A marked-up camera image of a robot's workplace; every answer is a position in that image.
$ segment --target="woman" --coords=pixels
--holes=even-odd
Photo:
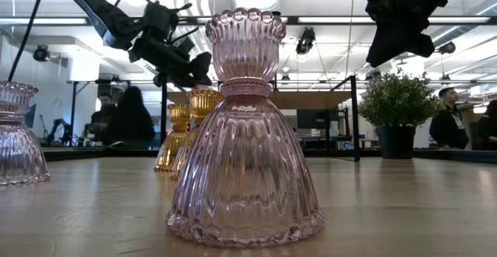
[[[478,121],[478,135],[483,150],[497,151],[497,99],[488,104],[485,115]]]
[[[107,132],[112,143],[123,141],[128,148],[148,148],[155,136],[154,124],[138,87],[131,86],[124,92]]]

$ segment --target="person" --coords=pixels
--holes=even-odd
[[[152,142],[155,137],[154,124],[138,87],[131,86],[124,92],[107,133],[111,143],[122,141],[128,148],[146,149]]]
[[[96,140],[107,144],[108,136],[106,128],[116,112],[116,104],[112,101],[112,96],[109,93],[100,94],[99,100],[100,110],[92,114],[92,122],[89,124],[89,131],[95,134]]]
[[[478,121],[478,136],[482,150],[497,151],[497,99],[488,104],[485,114]]]
[[[443,100],[445,109],[433,117],[429,134],[440,149],[465,149],[469,138],[464,129],[463,117],[456,107],[459,100],[457,92],[453,87],[448,87],[440,90],[438,95]]]

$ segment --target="desk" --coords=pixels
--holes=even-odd
[[[0,188],[1,257],[496,256],[497,165],[310,158],[326,230],[290,245],[209,248],[165,229],[175,183],[153,158],[48,163]]]

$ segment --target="robotic arm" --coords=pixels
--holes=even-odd
[[[428,18],[447,0],[367,0],[366,12],[377,24],[376,35],[366,61],[377,67],[406,51],[429,57],[435,47],[421,34]]]
[[[212,55],[205,52],[190,62],[188,53],[193,43],[188,34],[172,39],[181,21],[177,13],[188,9],[191,4],[180,9],[168,9],[159,2],[147,0],[144,16],[136,20],[106,0],[74,1],[88,15],[105,45],[126,50],[131,62],[143,58],[156,67],[158,75],[154,82],[157,86],[167,79],[181,87],[211,85],[207,72]]]

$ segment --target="man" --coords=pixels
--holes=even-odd
[[[437,142],[440,149],[465,149],[469,138],[463,125],[463,117],[457,110],[459,100],[453,87],[439,91],[438,96],[445,103],[445,109],[440,110],[432,119],[429,134]]]
[[[116,104],[112,102],[112,96],[109,93],[102,93],[99,96],[100,110],[92,114],[92,123],[90,130],[95,134],[96,139],[107,142],[106,128],[116,112]]]

